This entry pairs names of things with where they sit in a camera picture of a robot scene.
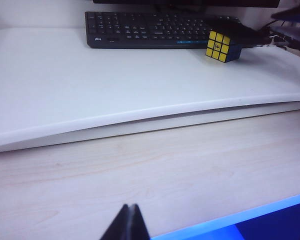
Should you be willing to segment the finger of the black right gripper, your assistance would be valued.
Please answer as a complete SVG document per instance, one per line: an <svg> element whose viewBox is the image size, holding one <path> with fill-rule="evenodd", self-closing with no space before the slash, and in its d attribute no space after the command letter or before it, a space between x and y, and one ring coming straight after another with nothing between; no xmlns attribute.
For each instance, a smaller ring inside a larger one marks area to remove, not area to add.
<svg viewBox="0 0 300 240"><path fill-rule="evenodd" d="M271 15L274 20L300 23L300 5Z"/></svg>

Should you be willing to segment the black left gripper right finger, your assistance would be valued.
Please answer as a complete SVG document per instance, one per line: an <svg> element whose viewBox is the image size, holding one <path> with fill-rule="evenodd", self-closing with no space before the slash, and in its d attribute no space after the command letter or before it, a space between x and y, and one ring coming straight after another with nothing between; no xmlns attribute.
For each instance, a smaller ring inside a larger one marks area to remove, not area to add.
<svg viewBox="0 0 300 240"><path fill-rule="evenodd" d="M130 239L131 240L151 239L144 218L142 216L141 210L137 204L133 204L131 206Z"/></svg>

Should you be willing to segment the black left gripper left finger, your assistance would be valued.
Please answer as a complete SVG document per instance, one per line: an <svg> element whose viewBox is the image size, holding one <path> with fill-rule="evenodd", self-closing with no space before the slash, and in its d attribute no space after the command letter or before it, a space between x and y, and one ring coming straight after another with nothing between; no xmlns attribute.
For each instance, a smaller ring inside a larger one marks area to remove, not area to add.
<svg viewBox="0 0 300 240"><path fill-rule="evenodd" d="M100 239L125 240L127 237L127 224L129 216L129 206L124 204Z"/></svg>

